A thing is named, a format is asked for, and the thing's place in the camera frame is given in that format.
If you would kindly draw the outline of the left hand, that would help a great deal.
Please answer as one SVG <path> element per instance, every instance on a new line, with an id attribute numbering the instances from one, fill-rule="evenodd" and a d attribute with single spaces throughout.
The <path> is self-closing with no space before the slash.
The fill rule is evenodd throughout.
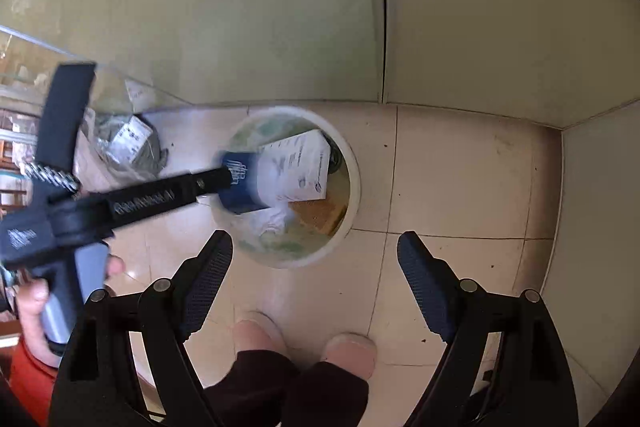
<path id="1" fill-rule="evenodd" d="M 30 280 L 20 286 L 15 296 L 17 317 L 26 348 L 36 360 L 57 369 L 61 358 L 51 351 L 41 320 L 48 300 L 48 283 L 40 279 Z"/>

